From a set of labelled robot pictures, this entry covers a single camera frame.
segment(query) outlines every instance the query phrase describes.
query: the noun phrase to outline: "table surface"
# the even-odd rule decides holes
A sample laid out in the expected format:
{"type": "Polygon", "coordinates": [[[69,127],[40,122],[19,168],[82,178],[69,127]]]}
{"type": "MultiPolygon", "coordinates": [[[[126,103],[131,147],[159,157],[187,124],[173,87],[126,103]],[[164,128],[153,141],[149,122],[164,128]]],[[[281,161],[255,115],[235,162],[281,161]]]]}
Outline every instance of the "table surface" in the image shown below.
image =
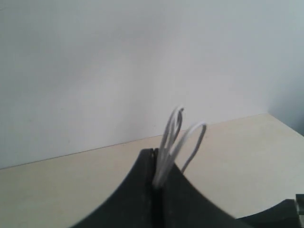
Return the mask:
{"type": "MultiPolygon", "coordinates": [[[[198,135],[187,141],[177,165],[186,161],[198,135]]],[[[157,136],[0,170],[0,226],[70,227],[110,196],[141,149],[160,141],[157,136]]],[[[185,176],[241,217],[304,193],[303,173],[304,137],[262,114],[210,125],[185,176]]]]}

